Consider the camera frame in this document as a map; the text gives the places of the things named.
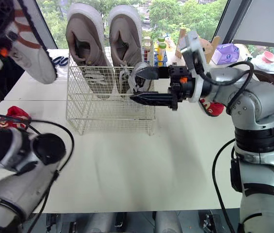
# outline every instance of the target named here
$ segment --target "wire basket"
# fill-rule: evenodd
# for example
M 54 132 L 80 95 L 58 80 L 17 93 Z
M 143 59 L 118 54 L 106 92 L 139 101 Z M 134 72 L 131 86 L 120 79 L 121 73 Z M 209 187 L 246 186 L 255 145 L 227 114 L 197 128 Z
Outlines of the wire basket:
M 106 56 L 112 64 L 110 47 Z M 146 61 L 153 65 L 153 50 Z M 90 131 L 148 132 L 153 134 L 155 107 L 132 101 L 131 94 L 118 92 L 121 67 L 78 66 L 69 55 L 66 119 L 80 133 Z M 98 73 L 109 77 L 107 84 L 95 86 L 86 74 Z M 153 82 L 150 91 L 154 91 Z

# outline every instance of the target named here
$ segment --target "table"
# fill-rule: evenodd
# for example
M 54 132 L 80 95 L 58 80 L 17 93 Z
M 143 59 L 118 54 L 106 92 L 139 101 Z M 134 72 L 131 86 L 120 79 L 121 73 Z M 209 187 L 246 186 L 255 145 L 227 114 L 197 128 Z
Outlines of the table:
M 67 57 L 69 50 L 48 50 L 51 58 Z M 27 72 L 16 82 L 4 100 L 66 100 L 67 99 L 67 69 L 58 68 L 59 75 L 52 84 L 42 84 L 32 78 Z
M 157 89 L 166 90 L 168 80 L 159 84 Z M 54 93 L 59 90 L 55 83 L 45 88 Z M 234 127 L 226 113 L 209 117 L 197 103 L 185 101 L 179 104 L 176 112 L 157 107 L 153 136 L 146 132 L 80 136 L 65 119 L 65 101 L 50 100 L 50 95 L 42 93 L 38 84 L 33 84 L 31 89 L 45 99 L 21 93 L 21 100 L 1 102 L 0 114 L 6 114 L 10 106 L 16 105 L 32 118 L 66 126 L 75 137 L 73 157 L 52 187 L 44 212 L 220 208 L 211 167 L 219 148 L 234 137 Z M 70 149 L 69 137 L 61 130 L 45 124 L 32 125 L 43 133 L 57 134 L 64 140 L 67 150 Z M 242 195 L 230 185 L 230 150 L 228 147 L 221 154 L 216 174 L 226 208 L 236 208 L 240 206 Z M 0 179 L 8 174 L 11 173 L 0 170 Z

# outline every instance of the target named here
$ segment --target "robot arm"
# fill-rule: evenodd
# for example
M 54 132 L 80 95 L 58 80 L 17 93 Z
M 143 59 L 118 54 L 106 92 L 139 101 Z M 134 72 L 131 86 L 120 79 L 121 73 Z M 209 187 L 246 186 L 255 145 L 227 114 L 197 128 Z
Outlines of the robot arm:
M 233 67 L 207 70 L 196 32 L 188 33 L 185 44 L 185 67 L 149 67 L 137 73 L 145 79 L 170 78 L 168 94 L 136 93 L 131 99 L 176 110 L 178 102 L 205 97 L 230 108 L 236 139 L 231 184 L 242 193 L 238 232 L 274 232 L 274 86 L 245 83 L 248 72 Z
M 57 178 L 64 155 L 64 142 L 54 134 L 0 129 L 0 168 L 15 172 L 0 180 L 0 232 L 20 231 Z

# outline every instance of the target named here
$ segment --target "window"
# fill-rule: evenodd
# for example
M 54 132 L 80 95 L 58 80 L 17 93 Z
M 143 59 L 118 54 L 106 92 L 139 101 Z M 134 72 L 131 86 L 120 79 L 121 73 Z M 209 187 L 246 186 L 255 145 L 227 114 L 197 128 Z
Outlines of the window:
M 66 13 L 79 0 L 36 0 L 52 36 L 60 49 L 67 49 Z M 116 5 L 129 4 L 137 8 L 143 36 L 153 39 L 168 33 L 177 43 L 180 28 L 195 30 L 200 37 L 211 40 L 227 0 L 83 0 L 95 7 L 105 23 L 105 42 L 108 44 L 108 12 Z
M 259 46 L 259 45 L 247 45 L 248 50 L 252 57 L 263 54 L 265 51 L 272 52 L 274 54 L 274 47 Z

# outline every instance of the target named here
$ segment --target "blue scissors handle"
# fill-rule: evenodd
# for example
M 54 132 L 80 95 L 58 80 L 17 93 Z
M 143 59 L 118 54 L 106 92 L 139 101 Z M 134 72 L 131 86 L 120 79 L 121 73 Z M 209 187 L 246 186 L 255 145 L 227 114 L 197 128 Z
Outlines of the blue scissors handle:
M 67 57 L 65 57 L 64 59 L 62 59 L 59 62 L 59 66 L 61 66 L 61 67 L 65 67 L 66 65 L 68 65 L 68 58 Z
M 53 59 L 54 65 L 55 66 L 58 65 L 63 60 L 63 58 L 64 58 L 63 56 L 59 56 L 59 57 L 54 58 Z

